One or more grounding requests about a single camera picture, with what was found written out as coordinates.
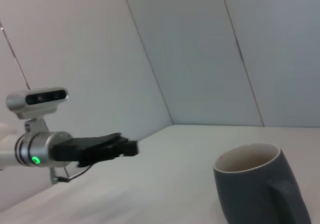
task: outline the metal cylinder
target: metal cylinder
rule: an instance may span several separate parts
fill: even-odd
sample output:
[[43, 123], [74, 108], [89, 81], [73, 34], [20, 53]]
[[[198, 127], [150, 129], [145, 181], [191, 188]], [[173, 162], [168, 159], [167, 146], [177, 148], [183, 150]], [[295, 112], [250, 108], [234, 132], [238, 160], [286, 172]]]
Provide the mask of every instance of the metal cylinder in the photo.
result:
[[65, 142], [71, 138], [73, 138], [71, 134], [65, 131], [40, 132], [30, 140], [29, 147], [27, 148], [27, 156], [23, 155], [23, 159], [27, 160], [30, 166], [66, 167], [70, 162], [53, 160], [51, 148], [54, 144]]
[[20, 166], [16, 158], [15, 147], [23, 140], [23, 136], [10, 134], [0, 142], [0, 170], [8, 166]]

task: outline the gray mug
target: gray mug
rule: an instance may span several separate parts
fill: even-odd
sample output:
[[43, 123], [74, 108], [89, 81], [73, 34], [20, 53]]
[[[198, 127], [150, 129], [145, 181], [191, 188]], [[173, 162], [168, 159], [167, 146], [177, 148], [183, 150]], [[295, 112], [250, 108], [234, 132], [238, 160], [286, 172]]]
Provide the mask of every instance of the gray mug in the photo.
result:
[[228, 224], [311, 224], [296, 178], [273, 144], [240, 146], [213, 167]]

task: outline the white table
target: white table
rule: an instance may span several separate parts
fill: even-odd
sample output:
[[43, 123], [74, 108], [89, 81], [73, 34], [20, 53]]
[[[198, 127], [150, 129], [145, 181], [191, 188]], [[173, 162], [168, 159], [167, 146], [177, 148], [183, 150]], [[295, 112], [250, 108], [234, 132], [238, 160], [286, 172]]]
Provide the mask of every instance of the white table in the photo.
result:
[[140, 154], [99, 163], [0, 213], [1, 224], [227, 224], [213, 164], [224, 151], [274, 143], [284, 151], [312, 223], [320, 223], [320, 129], [174, 125]]

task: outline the wire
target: wire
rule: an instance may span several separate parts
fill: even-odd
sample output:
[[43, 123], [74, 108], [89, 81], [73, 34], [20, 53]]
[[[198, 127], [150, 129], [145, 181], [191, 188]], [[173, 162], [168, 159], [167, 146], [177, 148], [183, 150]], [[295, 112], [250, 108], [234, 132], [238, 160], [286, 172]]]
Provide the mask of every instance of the wire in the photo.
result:
[[78, 177], [80, 177], [80, 176], [82, 176], [83, 174], [85, 174], [87, 171], [89, 171], [90, 168], [92, 168], [92, 166], [93, 166], [93, 165], [90, 165], [90, 166], [88, 166], [87, 169], [85, 169], [84, 171], [80, 172], [80, 173], [77, 174], [77, 175], [74, 175], [74, 176], [70, 177], [70, 178], [69, 178], [70, 181], [73, 180], [73, 179], [76, 179], [76, 178], [78, 178]]
[[57, 180], [60, 183], [69, 183], [70, 181], [72, 181], [73, 179], [76, 179], [80, 176], [82, 176], [83, 174], [85, 174], [87, 171], [89, 171], [90, 168], [92, 168], [93, 165], [88, 166], [84, 171], [80, 172], [79, 174], [73, 175], [71, 177], [63, 177], [63, 176], [57, 176]]
[[21, 68], [21, 65], [20, 65], [20, 63], [19, 63], [19, 61], [18, 61], [18, 58], [17, 58], [17, 56], [16, 56], [16, 53], [15, 53], [15, 51], [14, 51], [14, 49], [13, 49], [13, 47], [12, 47], [10, 41], [9, 41], [9, 38], [8, 38], [8, 36], [7, 36], [7, 33], [6, 33], [5, 29], [4, 29], [4, 26], [2, 25], [1, 21], [0, 21], [0, 28], [1, 28], [1, 31], [3, 32], [3, 35], [4, 35], [5, 40], [6, 40], [6, 43], [8, 44], [8, 46], [9, 46], [9, 48], [10, 48], [10, 51], [11, 51], [11, 53], [12, 53], [12, 56], [13, 56], [14, 60], [15, 60], [15, 63], [18, 65], [19, 70], [20, 70], [20, 72], [21, 72], [21, 74], [22, 74], [22, 76], [23, 76], [23, 79], [24, 79], [24, 81], [25, 81], [26, 87], [28, 88], [28, 90], [30, 90], [29, 83], [27, 82], [26, 76], [25, 76], [24, 72], [22, 71], [22, 68]]
[[67, 171], [67, 168], [64, 167], [63, 169], [64, 169], [64, 172], [65, 172], [65, 174], [66, 174], [66, 177], [69, 178], [70, 176], [69, 176], [69, 173], [68, 173], [68, 171]]

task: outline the mug handle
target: mug handle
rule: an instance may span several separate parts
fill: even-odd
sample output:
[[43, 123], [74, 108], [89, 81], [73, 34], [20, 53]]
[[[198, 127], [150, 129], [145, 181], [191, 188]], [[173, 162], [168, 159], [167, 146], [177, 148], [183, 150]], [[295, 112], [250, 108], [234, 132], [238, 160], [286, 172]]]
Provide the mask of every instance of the mug handle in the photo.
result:
[[270, 177], [267, 180], [267, 185], [274, 190], [278, 195], [281, 195], [290, 209], [294, 224], [311, 224], [311, 219], [301, 197], [299, 190], [290, 181], [286, 179], [278, 179]]

